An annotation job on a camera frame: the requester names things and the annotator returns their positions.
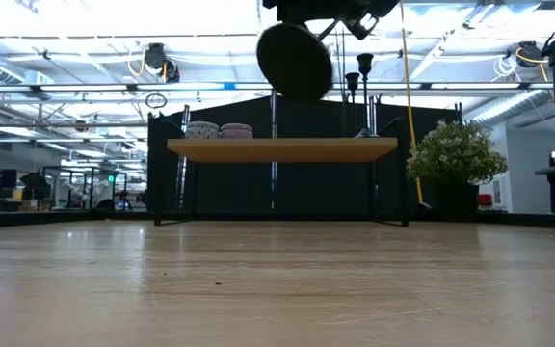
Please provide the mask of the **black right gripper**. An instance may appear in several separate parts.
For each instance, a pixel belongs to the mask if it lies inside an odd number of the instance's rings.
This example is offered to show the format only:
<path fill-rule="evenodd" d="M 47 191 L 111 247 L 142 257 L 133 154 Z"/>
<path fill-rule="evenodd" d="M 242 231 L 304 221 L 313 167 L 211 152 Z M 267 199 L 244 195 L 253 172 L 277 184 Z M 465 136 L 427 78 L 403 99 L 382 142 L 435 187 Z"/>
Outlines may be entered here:
<path fill-rule="evenodd" d="M 339 19 L 358 40 L 376 27 L 400 0 L 262 0 L 266 9 L 277 9 L 277 20 L 298 24 L 309 20 Z"/>

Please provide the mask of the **purple patterned candle holder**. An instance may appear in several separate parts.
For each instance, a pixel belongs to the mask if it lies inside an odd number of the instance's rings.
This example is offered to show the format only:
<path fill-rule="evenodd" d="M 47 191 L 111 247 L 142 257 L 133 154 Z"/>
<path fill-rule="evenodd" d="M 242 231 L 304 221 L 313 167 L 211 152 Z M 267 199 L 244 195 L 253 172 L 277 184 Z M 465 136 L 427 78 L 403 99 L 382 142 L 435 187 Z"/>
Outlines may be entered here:
<path fill-rule="evenodd" d="M 253 128 L 243 123 L 227 123 L 220 129 L 222 139 L 249 139 L 253 137 Z"/>

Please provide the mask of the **white blue patterned candle holder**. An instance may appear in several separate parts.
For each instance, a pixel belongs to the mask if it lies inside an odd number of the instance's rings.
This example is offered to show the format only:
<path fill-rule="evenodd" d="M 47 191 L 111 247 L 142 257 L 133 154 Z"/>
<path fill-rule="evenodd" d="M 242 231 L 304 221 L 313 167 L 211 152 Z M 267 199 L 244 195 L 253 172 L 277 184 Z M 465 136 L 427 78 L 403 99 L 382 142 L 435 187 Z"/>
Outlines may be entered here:
<path fill-rule="evenodd" d="M 220 126 L 208 121 L 191 121 L 185 130 L 186 139 L 219 139 Z"/>

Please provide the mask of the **silver metal pole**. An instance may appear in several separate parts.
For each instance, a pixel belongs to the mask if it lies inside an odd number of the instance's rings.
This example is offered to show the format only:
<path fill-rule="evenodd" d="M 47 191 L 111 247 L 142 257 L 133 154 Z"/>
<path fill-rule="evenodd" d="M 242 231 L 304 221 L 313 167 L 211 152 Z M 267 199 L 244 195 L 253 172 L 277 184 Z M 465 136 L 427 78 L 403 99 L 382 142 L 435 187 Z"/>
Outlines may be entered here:
<path fill-rule="evenodd" d="M 375 95 L 368 97 L 369 128 L 373 133 L 377 132 L 377 103 L 379 98 Z"/>
<path fill-rule="evenodd" d="M 270 111 L 271 111 L 271 138 L 276 139 L 278 137 L 278 125 L 277 125 L 277 104 L 278 104 L 278 93 L 276 90 L 271 91 L 270 97 Z M 277 178 L 278 178 L 278 163 L 271 163 L 271 209 L 274 211 L 276 209 L 276 188 L 277 188 Z"/>
<path fill-rule="evenodd" d="M 184 105 L 181 118 L 181 138 L 185 138 L 185 132 L 187 129 L 188 122 L 190 120 L 191 111 L 188 104 Z M 178 167 L 177 167 L 177 181 L 176 181 L 176 201 L 175 207 L 177 210 L 181 210 L 184 204 L 184 190 L 185 190 L 185 176 L 186 176 L 186 166 L 187 159 L 181 154 L 178 155 Z"/>

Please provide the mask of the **wooden shelf with black legs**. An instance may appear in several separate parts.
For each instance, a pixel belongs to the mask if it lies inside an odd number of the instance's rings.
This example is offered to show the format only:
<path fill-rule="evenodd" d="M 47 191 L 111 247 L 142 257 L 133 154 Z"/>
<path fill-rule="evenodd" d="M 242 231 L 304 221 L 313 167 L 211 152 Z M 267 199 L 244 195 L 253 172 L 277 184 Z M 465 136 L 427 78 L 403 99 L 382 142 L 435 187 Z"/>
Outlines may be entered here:
<path fill-rule="evenodd" d="M 388 153 L 397 153 L 399 162 L 399 208 L 398 221 L 401 227 L 410 224 L 407 155 L 409 151 L 409 131 L 401 118 L 391 120 L 382 132 L 396 131 L 393 138 L 266 138 L 266 139 L 168 139 L 165 151 L 177 153 L 189 161 L 188 170 L 192 175 L 191 206 L 182 213 L 186 221 L 221 219 L 222 214 L 198 213 L 198 170 L 200 164 L 257 164 L 257 163 L 368 163 L 371 166 L 370 179 L 370 220 L 381 223 L 378 210 L 377 162 Z"/>

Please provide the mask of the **potted green plant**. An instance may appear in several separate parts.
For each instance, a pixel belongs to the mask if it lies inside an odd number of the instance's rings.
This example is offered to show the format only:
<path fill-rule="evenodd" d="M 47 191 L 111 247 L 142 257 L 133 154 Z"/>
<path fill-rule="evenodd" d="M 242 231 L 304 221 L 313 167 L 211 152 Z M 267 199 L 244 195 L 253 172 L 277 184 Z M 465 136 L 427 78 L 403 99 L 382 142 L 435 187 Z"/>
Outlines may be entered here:
<path fill-rule="evenodd" d="M 434 211 L 443 222 L 471 222 L 478 211 L 479 186 L 508 170 L 490 132 L 475 122 L 441 121 L 410 148 L 407 174 L 433 190 Z"/>

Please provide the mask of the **black backdrop panel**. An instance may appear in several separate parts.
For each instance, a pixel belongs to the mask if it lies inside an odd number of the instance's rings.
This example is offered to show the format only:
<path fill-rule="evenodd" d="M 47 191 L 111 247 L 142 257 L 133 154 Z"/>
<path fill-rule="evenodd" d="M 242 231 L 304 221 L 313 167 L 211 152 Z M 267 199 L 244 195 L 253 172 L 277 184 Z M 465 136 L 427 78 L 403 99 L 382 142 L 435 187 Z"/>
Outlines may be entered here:
<path fill-rule="evenodd" d="M 357 133 L 365 108 L 357 104 Z M 156 117 L 148 128 L 147 208 L 175 211 L 178 154 L 165 151 L 181 138 L 182 113 Z M 271 138 L 270 97 L 192 112 L 193 121 L 243 123 L 253 137 Z M 335 101 L 277 98 L 278 138 L 338 138 L 353 134 L 350 105 Z M 277 164 L 276 209 L 271 209 L 271 164 L 202 164 L 198 167 L 198 212 L 363 214 L 369 207 L 367 163 Z M 186 172 L 183 210 L 191 206 L 192 175 Z"/>

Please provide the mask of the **background robot workstation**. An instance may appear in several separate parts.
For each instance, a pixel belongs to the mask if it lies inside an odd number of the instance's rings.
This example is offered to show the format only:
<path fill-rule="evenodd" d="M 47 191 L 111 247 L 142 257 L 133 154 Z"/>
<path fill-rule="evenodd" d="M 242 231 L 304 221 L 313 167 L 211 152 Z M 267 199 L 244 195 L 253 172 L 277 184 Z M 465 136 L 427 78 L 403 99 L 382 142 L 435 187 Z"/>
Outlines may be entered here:
<path fill-rule="evenodd" d="M 51 210 L 117 209 L 127 191 L 127 174 L 92 166 L 47 166 L 40 170 L 49 187 L 45 201 Z"/>

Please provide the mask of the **black aluminium table frame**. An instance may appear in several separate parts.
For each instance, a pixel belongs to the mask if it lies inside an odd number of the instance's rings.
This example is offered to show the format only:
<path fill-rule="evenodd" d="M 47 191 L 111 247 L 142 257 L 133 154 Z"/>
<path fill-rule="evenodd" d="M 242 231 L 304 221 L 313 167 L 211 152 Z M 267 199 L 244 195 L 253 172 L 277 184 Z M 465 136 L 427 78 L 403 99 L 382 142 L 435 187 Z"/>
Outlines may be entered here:
<path fill-rule="evenodd" d="M 151 212 L 122 211 L 55 211 L 55 212 L 1 212 L 0 227 L 18 227 L 42 224 L 86 222 L 96 220 L 152 221 Z M 397 223 L 401 218 L 392 213 L 381 213 L 375 217 L 363 214 L 305 214 L 277 212 L 164 212 L 161 221 L 287 221 L 287 222 L 377 222 Z M 515 214 L 502 212 L 478 212 L 473 219 L 480 224 L 499 224 L 526 227 L 555 228 L 555 214 Z"/>

